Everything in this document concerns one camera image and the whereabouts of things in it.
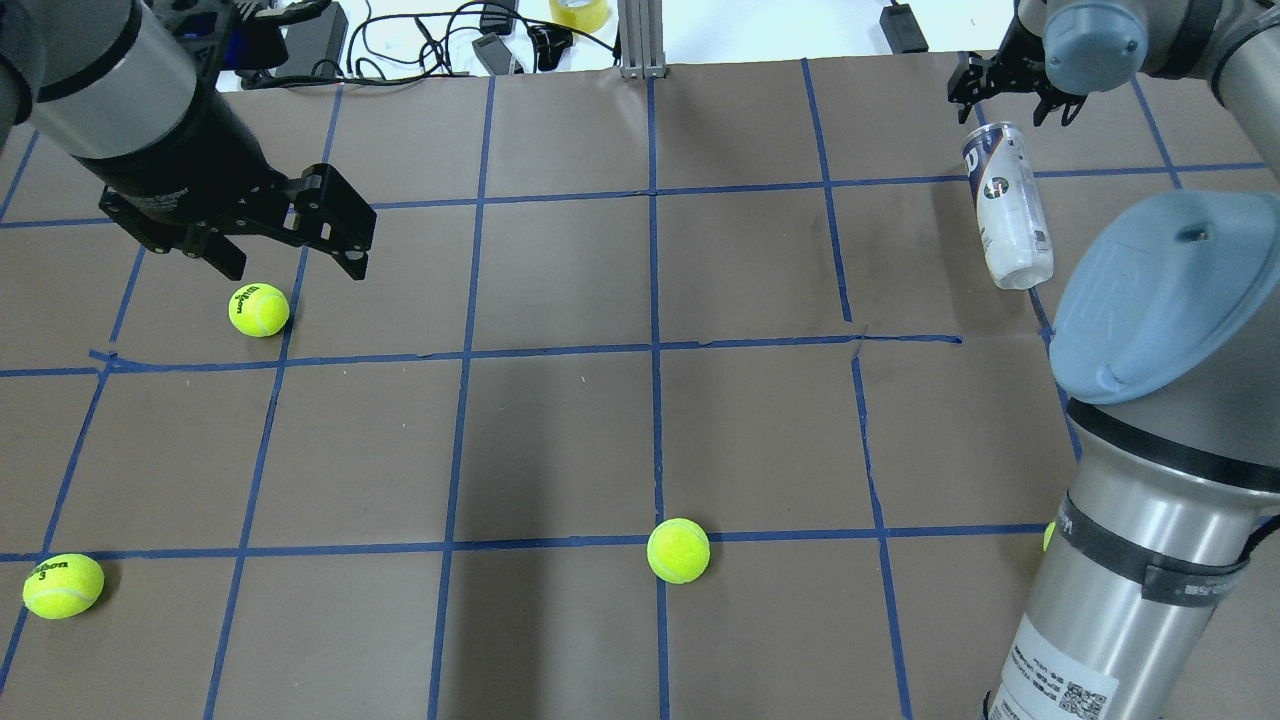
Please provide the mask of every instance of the power adapter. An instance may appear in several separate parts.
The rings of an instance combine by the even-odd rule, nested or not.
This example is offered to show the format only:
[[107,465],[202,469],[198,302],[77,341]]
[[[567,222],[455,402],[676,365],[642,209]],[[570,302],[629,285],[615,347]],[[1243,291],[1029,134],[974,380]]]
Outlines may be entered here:
[[881,10],[881,29],[884,31],[884,38],[888,40],[895,55],[929,51],[929,42],[924,40],[920,23],[915,22],[915,13],[910,5],[893,4]]

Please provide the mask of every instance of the tape roll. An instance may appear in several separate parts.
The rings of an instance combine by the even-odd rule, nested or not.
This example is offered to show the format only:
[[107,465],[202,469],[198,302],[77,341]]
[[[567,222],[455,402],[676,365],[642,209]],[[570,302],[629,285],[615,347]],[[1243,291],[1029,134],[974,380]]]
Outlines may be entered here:
[[549,0],[552,22],[582,32],[595,32],[609,19],[609,4],[604,0]]

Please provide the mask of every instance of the white label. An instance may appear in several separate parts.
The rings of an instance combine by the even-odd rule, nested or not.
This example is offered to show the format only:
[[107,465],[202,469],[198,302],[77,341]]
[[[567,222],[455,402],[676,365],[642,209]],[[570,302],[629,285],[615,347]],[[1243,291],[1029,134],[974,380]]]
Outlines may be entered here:
[[1053,647],[1025,615],[1000,680],[991,720],[1106,720],[1120,687]]

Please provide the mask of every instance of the white can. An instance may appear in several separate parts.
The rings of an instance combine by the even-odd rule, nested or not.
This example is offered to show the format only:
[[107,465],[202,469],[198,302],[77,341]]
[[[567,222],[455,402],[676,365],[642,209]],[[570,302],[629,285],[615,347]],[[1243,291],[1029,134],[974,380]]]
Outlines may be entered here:
[[996,287],[1029,290],[1053,277],[1053,242],[1023,131],[991,123],[964,141],[987,269]]

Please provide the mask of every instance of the yellow-green tennis ball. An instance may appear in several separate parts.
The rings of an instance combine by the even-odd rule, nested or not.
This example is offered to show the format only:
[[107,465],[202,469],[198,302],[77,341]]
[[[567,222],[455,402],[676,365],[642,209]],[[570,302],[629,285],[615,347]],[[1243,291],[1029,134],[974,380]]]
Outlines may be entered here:
[[92,557],[59,555],[36,565],[22,584],[22,601],[45,620],[61,620],[88,610],[102,582],[102,566]]
[[251,283],[232,295],[227,315],[239,332],[250,337],[268,337],[280,332],[289,322],[289,301],[275,287]]
[[649,566],[668,583],[696,580],[712,559],[712,544],[698,523],[672,518],[649,534]]

